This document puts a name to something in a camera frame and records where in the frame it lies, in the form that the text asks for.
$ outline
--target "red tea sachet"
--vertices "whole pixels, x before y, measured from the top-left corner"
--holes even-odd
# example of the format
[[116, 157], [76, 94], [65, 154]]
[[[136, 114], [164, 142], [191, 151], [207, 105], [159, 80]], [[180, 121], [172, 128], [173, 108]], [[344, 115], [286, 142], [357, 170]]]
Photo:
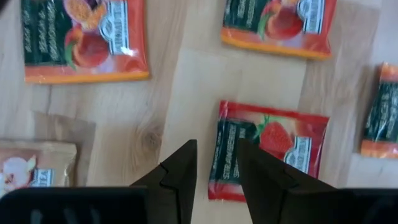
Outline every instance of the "red tea sachet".
[[318, 178], [328, 121], [319, 115], [222, 101], [208, 198], [245, 202], [236, 155], [239, 138]]

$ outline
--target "light wood surface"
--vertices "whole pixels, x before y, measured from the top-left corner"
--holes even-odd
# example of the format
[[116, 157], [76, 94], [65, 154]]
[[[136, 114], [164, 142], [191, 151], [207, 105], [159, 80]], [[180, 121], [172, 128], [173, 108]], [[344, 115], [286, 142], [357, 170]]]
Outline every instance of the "light wood surface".
[[218, 102], [226, 99], [331, 116], [322, 180], [397, 187], [390, 177], [398, 161], [356, 153], [377, 84], [374, 67], [398, 64], [397, 1], [339, 0], [330, 36], [335, 56], [326, 62], [222, 44], [226, 0], [146, 2], [150, 80], [40, 86], [23, 82], [20, 3], [10, 1], [0, 15], [0, 138], [78, 144], [88, 185], [131, 184], [197, 139], [192, 223], [249, 223], [244, 203], [207, 200]]

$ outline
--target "orange tea sachet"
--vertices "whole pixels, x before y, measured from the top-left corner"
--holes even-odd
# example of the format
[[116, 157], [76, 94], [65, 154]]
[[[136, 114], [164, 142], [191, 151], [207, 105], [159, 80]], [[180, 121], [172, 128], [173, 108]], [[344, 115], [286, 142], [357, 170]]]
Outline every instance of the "orange tea sachet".
[[331, 57], [336, 0], [227, 0], [221, 39], [270, 53]]
[[26, 82], [149, 77], [144, 0], [22, 0], [22, 32]]
[[384, 63], [379, 91], [366, 121], [361, 154], [398, 159], [398, 67]]

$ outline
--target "peach tea sachet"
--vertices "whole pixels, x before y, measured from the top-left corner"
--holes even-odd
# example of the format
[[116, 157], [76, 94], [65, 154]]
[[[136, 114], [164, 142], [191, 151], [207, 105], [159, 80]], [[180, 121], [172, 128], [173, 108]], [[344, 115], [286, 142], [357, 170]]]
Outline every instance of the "peach tea sachet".
[[221, 39], [245, 49], [325, 59], [336, 0], [227, 0]]
[[144, 0], [22, 0], [22, 33], [26, 82], [149, 77]]

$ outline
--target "dark green label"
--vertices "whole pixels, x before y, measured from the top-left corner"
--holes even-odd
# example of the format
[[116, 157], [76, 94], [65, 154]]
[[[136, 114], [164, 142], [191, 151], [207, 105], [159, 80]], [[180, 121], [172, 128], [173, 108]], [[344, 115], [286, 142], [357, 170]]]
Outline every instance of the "dark green label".
[[26, 65], [66, 65], [65, 36], [72, 20], [63, 1], [22, 0], [22, 33]]
[[257, 33], [261, 14], [269, 2], [271, 0], [228, 0], [224, 26]]
[[398, 83], [382, 82], [366, 121], [364, 138], [398, 143]]
[[256, 125], [245, 121], [221, 119], [218, 121], [216, 152], [211, 168], [210, 180], [228, 184], [239, 184], [237, 146], [239, 138], [246, 138], [259, 145]]

